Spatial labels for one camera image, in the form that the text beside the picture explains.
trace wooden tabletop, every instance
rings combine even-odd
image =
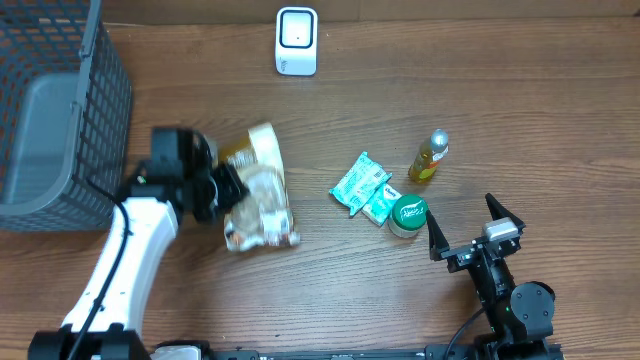
[[[557,294],[568,359],[640,351],[640,20],[321,23],[318,73],[274,69],[273,25],[111,29],[134,84],[131,158],[150,129],[229,143],[271,122],[295,250],[231,254],[220,226],[188,221],[162,261],[144,341],[259,351],[415,348],[447,342],[479,308],[468,274],[431,262],[427,234],[396,238],[327,191],[362,151],[417,193],[453,246],[490,220],[493,193],[526,223],[517,283]],[[450,151],[433,181],[406,176],[436,128]],[[57,329],[102,233],[0,234],[0,358]],[[478,321],[466,336],[488,331]]]

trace basket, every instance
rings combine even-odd
[[[131,82],[100,1],[0,0],[0,228],[105,228],[131,118]]]

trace orange juice bottle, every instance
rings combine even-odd
[[[409,178],[423,184],[429,181],[435,174],[442,158],[449,151],[449,135],[442,130],[437,129],[420,145],[418,155],[409,168]]]

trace round green lid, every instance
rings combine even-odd
[[[418,195],[404,195],[391,210],[391,219],[399,228],[407,231],[415,231],[427,222],[427,210],[429,206]]]

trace brown backdrop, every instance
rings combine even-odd
[[[640,0],[104,0],[105,20],[127,24],[273,22],[287,5],[322,21],[632,16]]]

